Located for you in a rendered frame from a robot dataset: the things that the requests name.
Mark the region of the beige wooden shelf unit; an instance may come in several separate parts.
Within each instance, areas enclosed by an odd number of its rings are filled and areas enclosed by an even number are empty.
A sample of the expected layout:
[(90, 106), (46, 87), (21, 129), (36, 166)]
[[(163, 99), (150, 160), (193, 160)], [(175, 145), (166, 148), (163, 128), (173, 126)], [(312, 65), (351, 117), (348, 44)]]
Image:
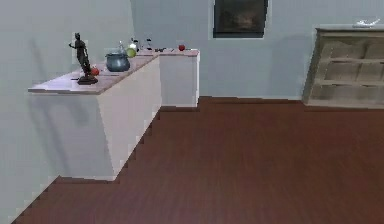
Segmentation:
[(384, 28), (318, 28), (302, 101), (384, 109)]

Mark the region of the white dish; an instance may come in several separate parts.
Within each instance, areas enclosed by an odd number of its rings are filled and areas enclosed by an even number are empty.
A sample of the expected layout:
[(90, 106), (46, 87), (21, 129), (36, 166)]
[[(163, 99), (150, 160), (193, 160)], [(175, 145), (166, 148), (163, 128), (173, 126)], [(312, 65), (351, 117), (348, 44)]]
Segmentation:
[(368, 20), (359, 20), (355, 24), (353, 24), (353, 27), (355, 28), (370, 28), (374, 27), (381, 19), (378, 18), (373, 21), (368, 21)]

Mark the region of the dark framed wall picture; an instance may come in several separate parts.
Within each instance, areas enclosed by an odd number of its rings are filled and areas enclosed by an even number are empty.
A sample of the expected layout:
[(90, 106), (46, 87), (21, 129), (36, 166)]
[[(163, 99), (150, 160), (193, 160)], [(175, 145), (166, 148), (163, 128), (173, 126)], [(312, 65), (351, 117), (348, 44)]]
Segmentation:
[(214, 38), (263, 38), (268, 0), (215, 0)]

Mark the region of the dark blue round pot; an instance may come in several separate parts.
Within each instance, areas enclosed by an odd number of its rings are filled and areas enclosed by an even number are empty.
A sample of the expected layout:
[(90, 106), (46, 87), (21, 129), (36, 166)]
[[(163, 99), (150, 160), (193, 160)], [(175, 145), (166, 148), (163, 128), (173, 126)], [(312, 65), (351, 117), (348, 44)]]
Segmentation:
[(130, 68), (128, 56), (122, 53), (109, 53), (106, 55), (106, 67), (110, 72), (125, 72)]

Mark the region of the white counter with pink top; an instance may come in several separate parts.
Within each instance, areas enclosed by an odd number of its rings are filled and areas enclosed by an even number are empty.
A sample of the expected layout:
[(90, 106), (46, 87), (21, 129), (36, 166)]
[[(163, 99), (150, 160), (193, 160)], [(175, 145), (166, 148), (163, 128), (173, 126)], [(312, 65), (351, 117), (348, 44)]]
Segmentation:
[(61, 177), (116, 179), (161, 107), (195, 108), (197, 49), (143, 51), (126, 72), (97, 67), (98, 82), (78, 71), (28, 89), (32, 118)]

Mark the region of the dark bronze figure statue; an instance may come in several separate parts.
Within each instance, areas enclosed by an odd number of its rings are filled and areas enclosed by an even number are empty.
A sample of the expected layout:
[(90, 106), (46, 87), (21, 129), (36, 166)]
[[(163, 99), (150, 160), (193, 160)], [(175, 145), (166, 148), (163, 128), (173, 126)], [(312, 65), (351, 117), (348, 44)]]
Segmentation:
[(75, 34), (75, 44), (68, 44), (69, 47), (76, 50), (77, 60), (84, 72), (84, 75), (81, 76), (78, 80), (79, 85), (92, 85), (98, 82), (98, 79), (91, 75), (91, 67), (88, 58), (88, 51), (85, 42), (81, 39), (79, 33)]

